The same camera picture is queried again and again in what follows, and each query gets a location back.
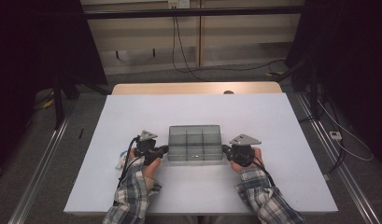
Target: plaid sleeve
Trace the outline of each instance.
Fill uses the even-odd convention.
[[[144,223],[148,207],[148,196],[157,193],[161,185],[155,180],[154,186],[147,192],[147,185],[141,169],[144,158],[135,161],[129,168],[127,176],[116,190],[115,204],[109,208],[103,224],[141,224]]]
[[[264,171],[246,168],[240,174],[242,183],[235,186],[243,202],[258,214],[261,223],[305,223],[301,213],[283,199],[277,187],[271,187]]]

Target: floor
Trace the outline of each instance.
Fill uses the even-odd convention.
[[[244,69],[255,64],[271,62],[277,59],[284,59],[290,44],[282,43],[276,46],[230,46],[227,48],[211,47],[206,52],[205,68],[231,68]],[[251,49],[263,51],[255,53]],[[120,59],[116,59],[115,52],[102,52],[101,58],[105,68],[109,88],[121,82],[163,82],[163,81],[195,81],[196,79],[188,74],[181,74],[174,69],[171,49],[156,49],[156,56],[153,57],[152,49],[138,51],[119,51]],[[188,61],[188,66],[195,69],[194,51],[184,49],[184,54]],[[182,52],[175,50],[175,61],[178,68],[185,68]],[[251,71],[227,71],[227,70],[205,70],[203,73],[196,73],[202,78],[213,80],[270,80],[266,72],[278,72],[286,69],[283,63],[272,63]],[[289,97],[294,113],[298,119],[308,116],[300,100],[300,94],[293,92],[290,87],[290,80],[280,83],[283,91]],[[36,193],[28,209],[22,210],[22,219],[19,222],[11,222],[14,218],[14,211],[19,208],[21,196],[26,192],[30,180],[33,179],[35,170],[41,162],[41,158],[47,156],[46,148],[51,137],[55,134],[54,127],[54,107],[36,110],[31,123],[24,137],[19,143],[19,147],[13,156],[4,165],[4,175],[0,178],[0,223],[101,223],[102,217],[74,217],[63,213],[69,192],[72,189],[74,180],[92,139],[93,130],[98,122],[99,115],[106,97],[86,88],[79,87],[81,96],[77,102],[64,100],[65,108],[72,108],[74,113],[68,122],[66,131],[62,135],[60,145],[55,148],[50,157],[47,171],[42,175],[43,181],[37,186]],[[49,90],[40,92],[35,100],[43,98]],[[301,97],[307,95],[307,91],[302,92]],[[337,111],[341,124],[350,130],[351,123],[344,118],[340,111]],[[332,167],[332,160],[329,150],[321,142],[320,136],[316,134],[316,127],[310,120],[300,122],[301,128],[308,141],[313,154],[316,157],[318,166],[323,174],[326,174]],[[320,124],[328,131],[333,130],[329,117],[325,114],[321,117]],[[368,157],[369,151],[349,134],[344,134],[347,148],[360,156]],[[360,161],[347,155],[345,166],[358,184],[366,202],[374,208],[377,219],[363,217],[360,210],[361,205],[356,204],[354,194],[348,189],[351,186],[344,181],[341,170],[333,172],[327,180],[327,185],[332,192],[332,196],[338,206],[339,212],[326,215],[305,215],[308,223],[382,223],[382,164],[377,160]]]

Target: metal bar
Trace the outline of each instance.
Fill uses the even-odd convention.
[[[301,103],[302,108],[304,109],[305,114],[307,116],[311,116],[312,113],[308,108],[310,104],[308,103],[307,99],[305,97],[301,97],[299,94],[297,94],[297,97],[299,102]],[[326,150],[328,156],[330,157],[332,164],[334,164],[337,156],[339,155],[339,152],[334,146],[330,136],[327,134],[320,121],[316,121],[313,119],[311,121],[311,125],[315,129],[315,132],[319,140],[321,141],[324,149]],[[337,168],[337,172],[341,177],[345,187],[347,188],[348,193],[353,199],[354,204],[356,204],[357,208],[359,209],[360,214],[363,217],[365,223],[380,223],[373,207],[369,203],[367,197],[363,193],[357,181],[354,179],[353,175],[348,170],[347,166],[345,165],[345,162],[343,162],[341,166]]]
[[[69,104],[67,115],[64,117],[60,128],[54,131],[53,136],[51,137],[50,142],[45,150],[45,153],[34,172],[33,178],[30,180],[25,192],[22,194],[21,199],[16,206],[16,209],[14,210],[8,224],[22,224],[27,218],[36,195],[39,192],[40,186],[42,185],[42,181],[45,178],[46,172],[49,169],[50,162],[53,159],[54,153],[59,146],[60,141],[62,140],[66,126],[68,124],[68,120],[74,111],[75,104],[75,102],[71,102]]]
[[[157,17],[193,17],[193,16],[234,16],[234,15],[275,15],[300,14],[312,9],[304,6],[290,7],[224,7],[224,8],[179,8],[179,9],[152,9],[129,11],[85,11],[84,13],[51,12],[39,13],[38,16],[46,19],[126,19],[126,18],[157,18]]]

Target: gray storage box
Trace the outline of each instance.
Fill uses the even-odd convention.
[[[169,161],[221,161],[219,125],[171,126]]]

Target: power strip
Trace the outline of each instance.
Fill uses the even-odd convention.
[[[330,132],[332,140],[342,140],[342,135],[339,132]]]

